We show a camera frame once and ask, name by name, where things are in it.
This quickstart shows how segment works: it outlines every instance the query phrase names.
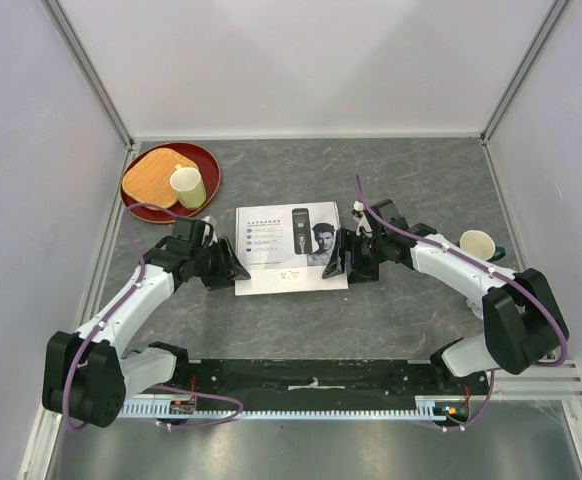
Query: black mounting plate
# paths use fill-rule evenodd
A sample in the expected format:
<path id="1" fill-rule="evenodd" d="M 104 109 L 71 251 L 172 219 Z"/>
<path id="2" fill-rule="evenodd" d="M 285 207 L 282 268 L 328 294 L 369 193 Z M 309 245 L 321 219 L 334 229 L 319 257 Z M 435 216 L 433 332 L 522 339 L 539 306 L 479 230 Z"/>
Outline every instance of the black mounting plate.
<path id="1" fill-rule="evenodd" d="M 408 360 L 191 360 L 196 391 L 240 399 L 247 411 L 353 411 L 415 408 L 415 397 L 486 395 L 484 372 L 440 388 L 439 368 Z M 292 388 L 308 386 L 344 388 Z M 225 410 L 224 402 L 198 399 L 199 410 Z"/>

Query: round tray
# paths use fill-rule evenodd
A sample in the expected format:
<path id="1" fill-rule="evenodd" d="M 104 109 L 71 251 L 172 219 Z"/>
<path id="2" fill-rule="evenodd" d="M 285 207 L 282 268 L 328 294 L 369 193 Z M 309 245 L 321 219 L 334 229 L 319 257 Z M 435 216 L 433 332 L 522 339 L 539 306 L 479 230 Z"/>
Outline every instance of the round tray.
<path id="1" fill-rule="evenodd" d="M 213 200 L 213 197 L 215 197 L 215 194 L 218 192 L 220 188 L 221 174 L 220 165 L 218 165 L 218 161 L 215 159 L 213 155 L 211 155 L 209 151 L 197 145 L 180 142 L 165 143 L 164 145 L 158 145 L 157 147 L 154 147 L 151 150 L 148 150 L 144 152 L 142 155 L 138 156 L 138 158 L 136 158 L 131 163 L 131 165 L 129 165 L 129 167 L 125 170 L 124 173 L 126 174 L 126 172 L 128 172 L 129 169 L 133 168 L 133 166 L 136 163 L 138 163 L 149 152 L 152 152 L 156 148 L 170 148 L 171 150 L 175 150 L 179 154 L 184 155 L 185 157 L 193 160 L 198 165 L 198 169 L 200 170 L 200 174 L 202 175 L 202 181 L 204 182 L 204 189 L 207 192 L 207 200 L 197 210 L 189 210 L 183 207 L 180 204 L 180 202 L 176 202 L 171 208 L 169 208 L 169 210 L 171 210 L 173 213 L 176 213 L 183 217 L 193 217 L 197 215 L 202 210 L 204 210 L 206 206 L 209 205 L 209 203 L 211 203 L 211 200 Z M 120 186 L 120 197 L 122 198 L 122 203 L 124 203 L 124 205 L 127 207 L 129 205 L 137 203 L 136 200 L 131 198 L 124 192 L 124 190 L 122 190 L 122 186 Z M 131 214 L 138 217 L 141 220 L 144 220 L 145 222 L 150 223 L 175 222 L 175 218 L 173 218 L 171 215 L 164 213 L 160 210 L 151 210 L 150 208 L 146 207 L 134 208 L 133 210 L 131 210 Z"/>

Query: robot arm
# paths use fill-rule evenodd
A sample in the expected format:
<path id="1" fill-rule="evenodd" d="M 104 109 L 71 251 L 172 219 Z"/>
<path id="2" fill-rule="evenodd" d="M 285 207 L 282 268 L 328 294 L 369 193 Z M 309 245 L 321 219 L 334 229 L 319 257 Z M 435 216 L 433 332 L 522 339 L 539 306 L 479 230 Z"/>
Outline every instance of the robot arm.
<path id="1" fill-rule="evenodd" d="M 81 344 L 100 325 L 82 355 L 71 385 L 71 417 L 101 427 L 118 415 L 126 398 L 158 383 L 178 381 L 178 364 L 188 362 L 186 350 L 161 342 L 152 343 L 142 353 L 123 359 L 129 341 L 149 315 L 182 283 L 200 277 L 209 290 L 234 285 L 250 278 L 238 261 L 229 241 L 215 237 L 206 221 L 180 217 L 173 232 L 145 255 L 146 268 L 136 268 L 125 287 L 93 319 L 73 334 L 57 332 L 47 344 L 42 404 L 62 411 L 62 396 L 70 365 Z M 118 304 L 102 323 L 104 314 Z"/>
<path id="2" fill-rule="evenodd" d="M 427 225 L 409 227 L 391 200 L 378 202 L 371 208 L 383 220 L 401 230 L 434 240 L 448 249 L 457 249 Z M 516 273 L 463 252 L 485 267 L 486 271 L 480 271 L 446 250 L 386 229 L 357 202 L 353 215 L 358 218 L 358 227 L 355 231 L 340 229 L 324 278 L 347 271 L 347 252 L 350 283 L 376 281 L 381 263 L 400 263 L 431 275 L 464 295 L 474 314 L 484 320 L 484 334 L 460 339 L 432 355 L 432 362 L 440 366 L 447 379 L 494 368 L 517 375 L 559 346 L 555 331 L 543 315 L 507 282 L 494 277 L 495 272 L 531 292 L 556 319 L 568 339 L 569 332 L 551 288 L 537 270 Z"/>

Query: shaver box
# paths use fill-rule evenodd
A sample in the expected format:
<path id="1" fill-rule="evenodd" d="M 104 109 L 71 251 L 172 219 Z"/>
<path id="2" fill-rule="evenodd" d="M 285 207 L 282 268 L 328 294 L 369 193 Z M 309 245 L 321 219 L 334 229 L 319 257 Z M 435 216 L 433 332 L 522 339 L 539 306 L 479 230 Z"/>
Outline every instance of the shaver box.
<path id="1" fill-rule="evenodd" d="M 345 275 L 322 279 L 339 228 L 335 202 L 238 208 L 236 254 L 251 280 L 236 282 L 235 294 L 348 288 Z"/>

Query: green cup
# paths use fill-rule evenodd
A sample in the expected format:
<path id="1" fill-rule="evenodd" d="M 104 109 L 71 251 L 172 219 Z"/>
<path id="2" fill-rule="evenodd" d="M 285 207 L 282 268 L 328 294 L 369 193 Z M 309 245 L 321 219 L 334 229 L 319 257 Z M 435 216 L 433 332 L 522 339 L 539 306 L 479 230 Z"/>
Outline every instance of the green cup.
<path id="1" fill-rule="evenodd" d="M 192 167 L 175 166 L 176 170 L 171 175 L 169 182 L 175 191 L 178 202 L 184 208 L 197 210 L 207 199 L 207 192 L 204 189 L 204 182 L 200 172 Z"/>

